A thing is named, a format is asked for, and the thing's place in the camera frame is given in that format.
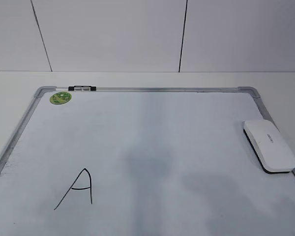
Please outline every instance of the whiteboard surface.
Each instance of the whiteboard surface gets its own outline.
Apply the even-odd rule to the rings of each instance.
[[[0,235],[295,235],[295,178],[261,169],[246,93],[46,93],[0,176]],[[88,190],[71,190],[78,173]],[[81,175],[74,187],[88,186]]]

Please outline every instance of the whiteboard eraser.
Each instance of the whiteboard eraser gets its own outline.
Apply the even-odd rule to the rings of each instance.
[[[268,120],[247,120],[244,132],[263,170],[269,174],[287,173],[295,168],[295,156],[279,130]]]

